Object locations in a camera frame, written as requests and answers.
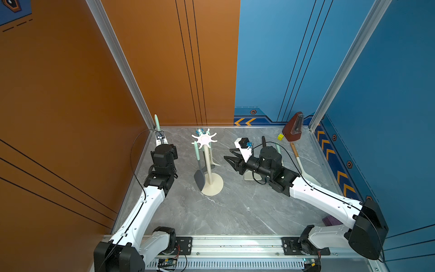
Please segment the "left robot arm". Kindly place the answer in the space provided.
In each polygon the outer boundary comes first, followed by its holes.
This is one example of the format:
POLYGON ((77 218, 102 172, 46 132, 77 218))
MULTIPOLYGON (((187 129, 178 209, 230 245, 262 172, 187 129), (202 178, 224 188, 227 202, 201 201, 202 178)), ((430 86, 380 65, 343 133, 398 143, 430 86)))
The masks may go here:
POLYGON ((158 227, 150 238, 142 241, 154 214, 177 178, 175 145, 160 144, 151 156, 152 171, 134 208, 109 241, 98 243, 94 250, 96 272, 143 272, 160 253, 171 253, 175 248, 176 234, 170 227, 158 227))

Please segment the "dark red metronome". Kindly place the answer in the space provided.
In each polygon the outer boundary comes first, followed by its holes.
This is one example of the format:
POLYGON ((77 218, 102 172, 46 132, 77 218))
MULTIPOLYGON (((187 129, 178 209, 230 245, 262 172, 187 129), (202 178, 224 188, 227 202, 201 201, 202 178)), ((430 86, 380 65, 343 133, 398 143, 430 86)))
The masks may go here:
POLYGON ((284 126, 282 134, 289 142, 298 141, 302 135, 302 126, 304 122, 304 114, 297 112, 292 119, 284 126))

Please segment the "wooden handle white spatula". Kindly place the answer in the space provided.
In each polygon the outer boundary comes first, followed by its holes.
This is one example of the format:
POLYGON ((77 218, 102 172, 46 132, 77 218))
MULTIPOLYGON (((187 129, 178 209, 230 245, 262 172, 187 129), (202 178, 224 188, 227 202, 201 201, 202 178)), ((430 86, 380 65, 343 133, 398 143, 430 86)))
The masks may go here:
POLYGON ((291 142, 290 144, 291 144, 292 151, 293 151, 293 153, 294 153, 294 155, 295 155, 295 157, 296 157, 297 163, 298 163, 298 165, 299 165, 299 167, 300 167, 302 177, 303 177, 306 181, 309 181, 309 182, 311 182, 312 184, 315 184, 315 185, 321 187, 322 185, 321 185, 321 184, 320 184, 320 183, 319 183, 319 182, 318 182, 314 177, 312 177, 310 174, 308 174, 308 173, 304 170, 304 167, 303 167, 303 165, 302 165, 302 163, 301 163, 301 160, 300 160, 300 157, 299 157, 299 153, 298 153, 298 151, 297 151, 297 149, 296 149, 295 144, 294 144, 293 142, 291 142))

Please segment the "green circuit board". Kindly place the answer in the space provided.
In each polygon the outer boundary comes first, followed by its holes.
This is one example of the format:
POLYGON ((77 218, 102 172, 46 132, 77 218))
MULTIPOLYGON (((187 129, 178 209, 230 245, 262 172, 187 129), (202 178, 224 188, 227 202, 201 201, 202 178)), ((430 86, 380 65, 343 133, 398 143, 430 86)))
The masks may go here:
POLYGON ((161 258, 158 260, 158 269, 172 269, 175 270, 177 267, 178 259, 176 258, 161 258))
POLYGON ((322 264, 320 259, 310 259, 304 264, 303 272, 320 272, 322 264))

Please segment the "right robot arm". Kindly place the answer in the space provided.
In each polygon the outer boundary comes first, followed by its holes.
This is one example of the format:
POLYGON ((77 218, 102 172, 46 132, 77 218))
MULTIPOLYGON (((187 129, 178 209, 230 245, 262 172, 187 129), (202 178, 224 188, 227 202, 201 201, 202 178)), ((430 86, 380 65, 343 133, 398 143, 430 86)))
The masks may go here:
POLYGON ((298 250, 316 255, 326 248, 350 248, 370 260, 383 256, 389 228, 375 201, 350 199, 309 182, 285 168, 282 155, 272 146, 263 147, 259 157, 252 155, 251 148, 232 148, 230 152, 232 155, 224 159, 240 175, 257 173, 276 192, 302 200, 340 221, 337 226, 308 225, 297 239, 298 250))

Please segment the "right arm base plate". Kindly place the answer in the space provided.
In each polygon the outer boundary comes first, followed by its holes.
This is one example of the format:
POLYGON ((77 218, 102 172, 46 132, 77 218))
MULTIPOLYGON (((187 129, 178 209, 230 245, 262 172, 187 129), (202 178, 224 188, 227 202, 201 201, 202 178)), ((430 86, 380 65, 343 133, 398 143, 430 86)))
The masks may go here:
POLYGON ((329 248, 318 249, 308 240, 300 241, 299 237, 283 237, 281 238, 282 247, 285 256, 329 256, 331 255, 329 248))

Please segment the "mint handle white spatula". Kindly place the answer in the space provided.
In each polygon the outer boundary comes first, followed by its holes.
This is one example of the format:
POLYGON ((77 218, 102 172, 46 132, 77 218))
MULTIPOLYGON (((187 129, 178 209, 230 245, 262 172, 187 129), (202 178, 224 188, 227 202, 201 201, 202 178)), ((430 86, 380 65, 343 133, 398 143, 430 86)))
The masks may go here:
POLYGON ((281 149, 280 149, 280 145, 278 143, 275 143, 276 146, 276 150, 279 154, 281 154, 281 149))

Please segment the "mint handle grey spatula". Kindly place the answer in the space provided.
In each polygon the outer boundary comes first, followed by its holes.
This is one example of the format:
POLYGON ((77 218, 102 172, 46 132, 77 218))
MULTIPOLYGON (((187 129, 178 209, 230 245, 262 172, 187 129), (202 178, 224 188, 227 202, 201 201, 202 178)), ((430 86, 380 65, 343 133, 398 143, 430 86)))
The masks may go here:
POLYGON ((154 120, 155 120, 155 130, 156 131, 161 131, 160 122, 159 122, 157 114, 154 115, 154 120))

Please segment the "white utensil rack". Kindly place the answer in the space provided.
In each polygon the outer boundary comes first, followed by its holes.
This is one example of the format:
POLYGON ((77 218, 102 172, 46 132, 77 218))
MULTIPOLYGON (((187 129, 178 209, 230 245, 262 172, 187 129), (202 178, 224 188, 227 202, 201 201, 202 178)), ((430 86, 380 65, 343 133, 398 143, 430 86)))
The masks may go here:
POLYGON ((213 139, 216 133, 211 134, 209 129, 204 131, 205 134, 198 136, 195 132, 195 135, 192 135, 192 137, 198 143, 201 166, 206 178, 205 187, 201 193, 210 197, 216 196, 222 191, 224 181, 219 174, 213 172, 214 167, 219 166, 213 160, 213 150, 211 147, 212 143, 216 143, 216 140, 213 139))

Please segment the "left green circuit board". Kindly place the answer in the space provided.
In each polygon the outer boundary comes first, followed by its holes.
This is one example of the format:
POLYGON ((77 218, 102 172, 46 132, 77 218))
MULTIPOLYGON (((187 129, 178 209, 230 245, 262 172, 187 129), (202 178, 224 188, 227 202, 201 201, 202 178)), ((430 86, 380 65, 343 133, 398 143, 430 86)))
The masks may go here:
POLYGON ((172 269, 175 270, 177 267, 178 259, 176 258, 161 258, 158 260, 158 269, 172 269))

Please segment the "mint handle cream turner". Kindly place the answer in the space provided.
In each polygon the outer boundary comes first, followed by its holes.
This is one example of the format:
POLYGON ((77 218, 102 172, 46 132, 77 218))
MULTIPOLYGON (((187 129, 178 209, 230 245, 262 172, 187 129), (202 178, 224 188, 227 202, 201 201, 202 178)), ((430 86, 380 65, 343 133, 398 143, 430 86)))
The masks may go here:
POLYGON ((243 175, 245 181, 262 181, 261 175, 252 171, 246 171, 243 175))

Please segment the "right green circuit board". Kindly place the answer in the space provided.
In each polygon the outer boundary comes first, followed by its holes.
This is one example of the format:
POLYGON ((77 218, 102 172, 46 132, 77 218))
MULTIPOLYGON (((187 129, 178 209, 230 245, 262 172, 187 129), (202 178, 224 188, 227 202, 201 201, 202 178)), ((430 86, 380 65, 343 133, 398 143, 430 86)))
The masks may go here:
POLYGON ((303 272, 320 272, 322 264, 320 259, 310 259, 304 264, 303 272))

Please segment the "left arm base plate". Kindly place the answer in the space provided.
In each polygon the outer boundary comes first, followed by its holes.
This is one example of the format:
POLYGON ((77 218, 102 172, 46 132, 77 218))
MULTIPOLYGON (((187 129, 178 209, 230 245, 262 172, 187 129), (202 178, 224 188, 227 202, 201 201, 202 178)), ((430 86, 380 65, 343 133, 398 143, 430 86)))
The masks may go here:
POLYGON ((160 255, 179 256, 191 255, 193 238, 188 236, 178 236, 174 241, 174 246, 170 245, 168 249, 162 251, 160 255))

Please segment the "aluminium front rail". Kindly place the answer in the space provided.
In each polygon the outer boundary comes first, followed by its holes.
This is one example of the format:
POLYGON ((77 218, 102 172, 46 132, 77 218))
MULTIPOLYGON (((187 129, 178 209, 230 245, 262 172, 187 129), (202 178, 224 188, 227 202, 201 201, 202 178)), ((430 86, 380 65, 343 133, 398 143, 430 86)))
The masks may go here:
MULTIPOLYGON (((196 236, 193 238, 191 253, 223 253, 227 255, 254 258, 267 253, 284 254, 281 238, 276 236, 196 236)), ((308 240, 318 249, 344 248, 370 260, 377 260, 382 247, 378 240, 370 241, 364 237, 353 235, 340 226, 315 227, 308 226, 299 236, 300 241, 308 240)))

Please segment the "small blue owl toy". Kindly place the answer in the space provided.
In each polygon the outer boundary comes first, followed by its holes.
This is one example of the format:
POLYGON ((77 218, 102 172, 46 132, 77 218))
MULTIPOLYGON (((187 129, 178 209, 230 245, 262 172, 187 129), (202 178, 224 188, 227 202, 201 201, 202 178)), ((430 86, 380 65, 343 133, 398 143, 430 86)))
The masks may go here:
POLYGON ((205 134, 205 131, 204 131, 202 128, 197 128, 197 129, 196 129, 196 134, 197 134, 198 136, 201 136, 201 135, 205 134))

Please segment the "purple flat block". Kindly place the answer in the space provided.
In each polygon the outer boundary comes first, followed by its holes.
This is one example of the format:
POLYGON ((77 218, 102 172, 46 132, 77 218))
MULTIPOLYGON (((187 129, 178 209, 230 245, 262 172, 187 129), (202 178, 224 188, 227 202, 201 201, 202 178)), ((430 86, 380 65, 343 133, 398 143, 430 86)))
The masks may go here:
POLYGON ((341 221, 339 221, 338 219, 334 218, 331 215, 328 215, 328 216, 324 217, 322 219, 322 221, 325 224, 325 226, 339 226, 339 225, 342 225, 341 221))

